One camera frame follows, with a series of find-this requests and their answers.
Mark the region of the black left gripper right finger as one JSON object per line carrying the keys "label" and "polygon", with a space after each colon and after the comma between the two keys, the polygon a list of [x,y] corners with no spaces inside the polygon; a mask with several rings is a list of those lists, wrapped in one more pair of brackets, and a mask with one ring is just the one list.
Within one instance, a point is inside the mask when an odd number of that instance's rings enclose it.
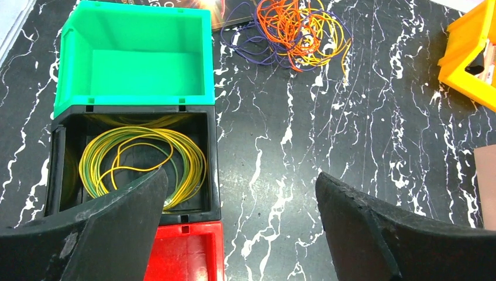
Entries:
{"label": "black left gripper right finger", "polygon": [[494,280],[495,232],[449,224],[322,172],[315,182],[339,280]]}

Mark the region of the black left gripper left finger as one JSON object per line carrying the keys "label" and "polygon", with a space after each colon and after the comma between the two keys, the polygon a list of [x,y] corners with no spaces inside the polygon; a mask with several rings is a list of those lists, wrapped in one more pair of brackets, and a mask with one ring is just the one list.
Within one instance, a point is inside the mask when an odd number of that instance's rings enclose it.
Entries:
{"label": "black left gripper left finger", "polygon": [[102,197],[1,229],[1,279],[143,280],[167,189],[158,168]]}

